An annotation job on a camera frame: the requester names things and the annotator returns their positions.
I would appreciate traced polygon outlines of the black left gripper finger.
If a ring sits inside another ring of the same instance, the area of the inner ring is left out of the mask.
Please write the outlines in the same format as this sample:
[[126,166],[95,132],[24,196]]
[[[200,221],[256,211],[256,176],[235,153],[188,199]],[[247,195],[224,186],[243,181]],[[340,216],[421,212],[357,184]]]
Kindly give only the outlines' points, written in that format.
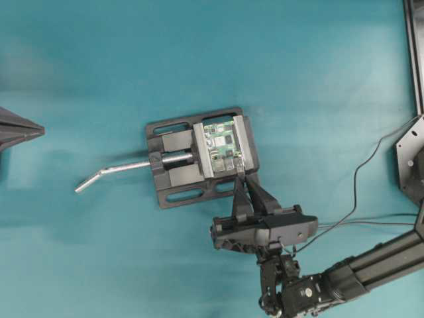
[[7,134],[2,134],[1,135],[1,151],[4,151],[16,144],[20,144],[22,142],[26,142],[26,141],[30,141],[33,139],[36,139],[38,137],[40,137],[41,134],[28,134],[28,135],[24,135],[24,134],[18,134],[18,135],[7,135]]
[[1,128],[18,129],[19,132],[29,131],[38,135],[45,134],[45,128],[32,122],[29,119],[21,117],[6,108],[1,108]]

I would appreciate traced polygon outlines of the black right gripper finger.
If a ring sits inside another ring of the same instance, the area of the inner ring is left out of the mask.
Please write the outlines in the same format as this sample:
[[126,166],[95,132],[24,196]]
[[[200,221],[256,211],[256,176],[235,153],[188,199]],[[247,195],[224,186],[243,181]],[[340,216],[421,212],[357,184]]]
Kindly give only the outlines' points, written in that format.
[[245,182],[256,215],[267,216],[282,213],[282,207],[278,200],[261,187],[251,175],[245,177]]
[[232,217],[238,222],[246,222],[254,215],[250,198],[244,188],[244,182],[237,178],[234,183]]

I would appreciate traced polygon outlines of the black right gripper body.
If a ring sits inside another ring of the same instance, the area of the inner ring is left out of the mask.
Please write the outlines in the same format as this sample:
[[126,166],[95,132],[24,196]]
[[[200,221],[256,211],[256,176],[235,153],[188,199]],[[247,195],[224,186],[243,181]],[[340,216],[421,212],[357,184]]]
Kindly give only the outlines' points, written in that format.
[[255,254],[306,242],[317,228],[316,216],[305,215],[299,205],[294,205],[265,214],[217,217],[210,233],[216,249]]

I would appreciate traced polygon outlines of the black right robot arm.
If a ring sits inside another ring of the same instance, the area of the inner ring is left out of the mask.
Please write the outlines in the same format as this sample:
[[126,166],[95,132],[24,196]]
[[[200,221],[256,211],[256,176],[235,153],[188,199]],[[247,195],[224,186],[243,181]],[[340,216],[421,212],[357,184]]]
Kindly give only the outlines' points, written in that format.
[[233,212],[214,218],[210,228],[216,249],[254,254],[260,267],[261,309],[275,317],[303,317],[361,297],[374,288],[423,268],[423,212],[414,228],[324,272],[301,276],[287,246],[312,237],[317,218],[299,205],[282,208],[254,178],[236,178]]

